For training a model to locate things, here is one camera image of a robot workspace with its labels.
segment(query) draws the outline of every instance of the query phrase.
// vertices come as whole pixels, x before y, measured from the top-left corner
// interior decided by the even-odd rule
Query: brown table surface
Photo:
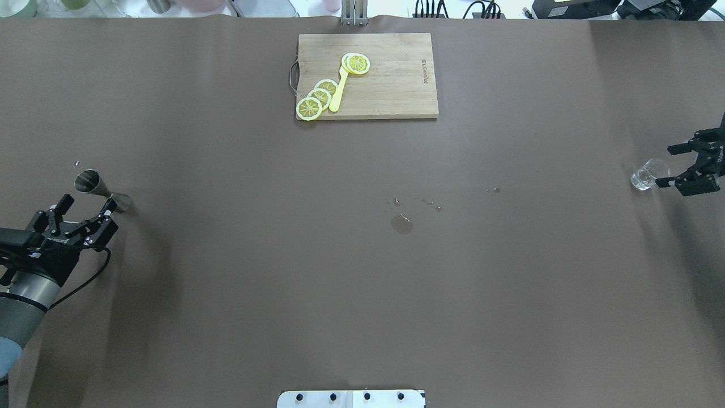
[[[430,407],[722,407],[725,193],[628,178],[684,170],[667,145],[720,123],[724,28],[1,21],[0,225],[84,168],[136,202],[11,374],[15,406],[410,387]],[[358,31],[431,33],[437,121],[294,119],[297,36]],[[103,202],[74,196],[72,220]]]

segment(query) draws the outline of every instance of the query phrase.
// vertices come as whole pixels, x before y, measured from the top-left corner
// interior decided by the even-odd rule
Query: water droplet
[[[390,220],[390,225],[399,234],[409,234],[413,230],[413,223],[406,216],[398,214]]]

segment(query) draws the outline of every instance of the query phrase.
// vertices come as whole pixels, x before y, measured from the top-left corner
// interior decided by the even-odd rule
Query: cutting board handle
[[[292,85],[292,73],[294,72],[295,65],[297,66],[297,82]],[[292,88],[295,97],[297,96],[297,85],[299,85],[299,55],[294,57],[294,62],[289,67],[289,87]]]

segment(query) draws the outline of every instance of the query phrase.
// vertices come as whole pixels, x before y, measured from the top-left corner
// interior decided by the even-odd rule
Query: metal bracket
[[[368,25],[368,0],[342,0],[342,25]]]
[[[277,408],[425,408],[423,390],[284,391]]]

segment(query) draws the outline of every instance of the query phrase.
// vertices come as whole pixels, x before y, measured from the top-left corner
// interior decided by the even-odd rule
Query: wooden cutting board
[[[297,101],[320,79],[339,82],[340,59],[348,52],[368,56],[370,71],[350,74],[340,109],[318,120],[438,118],[430,33],[301,34]]]

